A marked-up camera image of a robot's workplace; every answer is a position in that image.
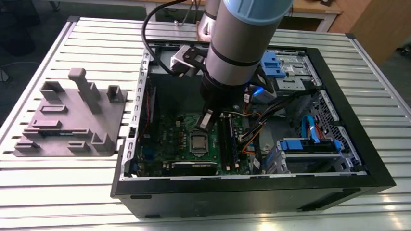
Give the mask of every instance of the black cable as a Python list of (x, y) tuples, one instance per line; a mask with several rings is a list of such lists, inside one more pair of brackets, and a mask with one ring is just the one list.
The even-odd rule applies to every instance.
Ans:
[(158, 5), (146, 15), (145, 19), (144, 19), (144, 22), (142, 22), (142, 26), (141, 26), (141, 40), (142, 40), (142, 43), (144, 43), (144, 46), (145, 46), (145, 49), (149, 53), (149, 55), (153, 57), (154, 59), (154, 62), (158, 64), (158, 66), (164, 69), (164, 71), (174, 76), (176, 73), (173, 71), (169, 70), (169, 68), (164, 65), (164, 63), (161, 62), (160, 58), (156, 56), (153, 50), (150, 49), (149, 47), (149, 44), (146, 42), (146, 38), (145, 38), (145, 28), (146, 28), (146, 24), (148, 24), (148, 21), (150, 19), (150, 17), (154, 15), (154, 13), (161, 10), (162, 8), (168, 7), (168, 6), (172, 6), (174, 4), (178, 4), (181, 2), (185, 2), (186, 0), (176, 0), (176, 1), (170, 1), (168, 3), (164, 3), (162, 5)]
[(261, 154), (261, 148), (259, 145), (259, 134), (256, 135), (253, 141), (252, 141), (253, 145), (255, 145), (255, 159), (259, 161), (259, 168), (253, 168), (253, 174), (261, 174), (261, 170), (263, 170), (263, 154)]
[(295, 100), (296, 98), (304, 96), (304, 95), (311, 95), (316, 92), (316, 89), (309, 89), (305, 91), (300, 91), (300, 92), (295, 92), (292, 95), (289, 95), (287, 98), (279, 100), (279, 101), (273, 101), (269, 105), (269, 107), (267, 108), (267, 110), (263, 112), (263, 114), (259, 116), (256, 123), (255, 123), (255, 127), (243, 134), (243, 137), (248, 137), (251, 134), (253, 134), (264, 125), (264, 123), (267, 122), (268, 116), (272, 115), (273, 113), (276, 113), (276, 111), (279, 111), (280, 109), (283, 109), (288, 103), (291, 103), (292, 100)]
[(197, 5), (197, 0), (193, 0), (193, 4), (194, 4), (193, 23), (196, 23), (196, 21), (197, 21), (197, 10), (198, 10), (198, 6), (200, 6), (200, 5)]

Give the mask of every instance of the robotic arm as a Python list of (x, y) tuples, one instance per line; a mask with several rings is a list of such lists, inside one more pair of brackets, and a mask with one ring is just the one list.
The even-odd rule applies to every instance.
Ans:
[(222, 0), (210, 35), (200, 93), (205, 100), (197, 128), (208, 130), (222, 108), (243, 98), (292, 0)]
[(200, 94), (205, 104), (196, 127), (208, 131), (222, 109), (243, 98), (252, 77), (260, 73), (259, 62), (292, 0), (208, 0), (205, 19), (198, 27), (198, 37), (210, 39), (208, 52), (184, 46), (173, 56), (169, 70), (149, 48), (145, 27), (161, 8), (184, 1), (174, 0), (153, 9), (141, 26), (141, 37), (149, 54), (168, 74), (193, 75), (198, 69), (202, 71)]

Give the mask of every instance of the aluminum table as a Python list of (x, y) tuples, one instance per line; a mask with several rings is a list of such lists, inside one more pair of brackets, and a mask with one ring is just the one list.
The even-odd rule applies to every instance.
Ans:
[[(411, 229), (411, 110), (355, 39), (277, 30), (271, 45), (315, 47), (365, 128), (397, 186), (325, 210), (200, 218), (137, 219), (109, 197), (117, 155), (17, 158), (10, 152), (30, 121), (45, 80), (73, 87), (82, 67), (97, 88), (128, 90), (126, 136), (144, 45), (140, 21), (70, 17), (0, 129), (0, 229), (86, 230), (403, 230)], [(150, 39), (196, 40), (194, 25), (150, 22)]]

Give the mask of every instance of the red wire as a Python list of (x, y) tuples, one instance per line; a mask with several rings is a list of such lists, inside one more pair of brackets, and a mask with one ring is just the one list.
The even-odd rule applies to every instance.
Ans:
[(148, 101), (149, 101), (149, 96), (148, 96), (148, 91), (145, 91), (145, 95), (146, 95), (146, 122), (145, 122), (145, 126), (144, 126), (144, 130), (141, 132), (141, 135), (138, 136), (138, 139), (141, 138), (141, 136), (144, 135), (145, 133), (145, 130), (146, 130), (146, 127), (148, 127), (148, 124), (149, 124), (149, 105), (148, 105)]

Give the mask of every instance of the wire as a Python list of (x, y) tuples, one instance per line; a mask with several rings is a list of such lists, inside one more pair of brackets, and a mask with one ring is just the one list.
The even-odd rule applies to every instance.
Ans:
[(146, 15), (146, 17), (145, 17), (145, 19), (144, 19), (144, 22), (142, 22), (142, 26), (141, 26), (141, 40), (142, 40), (142, 43), (144, 43), (144, 47), (145, 47), (145, 49), (146, 49), (149, 55), (153, 57), (154, 62), (156, 62), (156, 63), (158, 64), (158, 66), (164, 69), (164, 71), (165, 71), (169, 75), (172, 75), (172, 76), (174, 76), (176, 73), (174, 73), (173, 71), (170, 71), (169, 68), (164, 65), (162, 61), (161, 61), (160, 58), (156, 56), (153, 50), (152, 50), (150, 47), (149, 47), (149, 44), (148, 44), (148, 42), (146, 42), (146, 37), (145, 37), (145, 28), (146, 28), (146, 24), (148, 24), (148, 21), (149, 21), (150, 17), (154, 15), (154, 13), (156, 13), (160, 9), (162, 9), (162, 8), (165, 8), (165, 7), (168, 7), (168, 6), (172, 6), (172, 5), (174, 5), (174, 4), (178, 4), (178, 3), (181, 3), (181, 2), (185, 2), (185, 1), (186, 1), (186, 0), (176, 0), (176, 1), (170, 1), (170, 2), (168, 2), (168, 3), (164, 3), (164, 4), (158, 5), (158, 6), (148, 13), (148, 15)]
[(245, 116), (245, 117), (253, 117), (252, 115), (241, 114), (241, 113), (237, 113), (237, 112), (231, 112), (231, 111), (224, 111), (224, 112), (225, 112), (225, 113), (237, 114), (237, 115)]
[(317, 126), (317, 124), (315, 125), (315, 128), (316, 128), (316, 131), (317, 131), (317, 133), (319, 133), (319, 137), (320, 137), (321, 139), (325, 139), (325, 135), (324, 135), (324, 133), (323, 133), (320, 127)]
[(256, 153), (253, 153), (253, 152), (248, 152), (248, 151), (245, 151), (245, 152), (243, 152), (244, 154), (249, 154), (249, 155), (255, 155)]
[(248, 143), (245, 144), (245, 146), (243, 147), (241, 153), (244, 153), (248, 145), (251, 144), (252, 140), (255, 139), (255, 137), (257, 136), (257, 134), (260, 133), (260, 131), (263, 130), (263, 127), (259, 129), (259, 131), (255, 133), (255, 135), (252, 136), (252, 138), (249, 139)]
[(248, 116), (252, 115), (253, 116), (253, 113), (247, 112), (247, 106), (248, 106), (248, 103), (244, 104), (243, 113), (244, 113), (244, 115), (248, 115)]
[(182, 20), (181, 24), (177, 24), (178, 26), (182, 26), (184, 23), (185, 23), (185, 21), (186, 21), (188, 13), (189, 13), (190, 8), (192, 8), (192, 6), (193, 6), (193, 1), (194, 1), (194, 0), (190, 0), (190, 5), (189, 5), (188, 11), (186, 11), (186, 13), (185, 13), (184, 20)]
[(198, 11), (198, 8), (200, 8), (201, 0), (198, 0), (198, 3), (197, 3), (197, 0), (193, 0), (193, 2), (194, 2), (193, 23), (196, 24), (196, 22), (197, 22), (197, 11)]

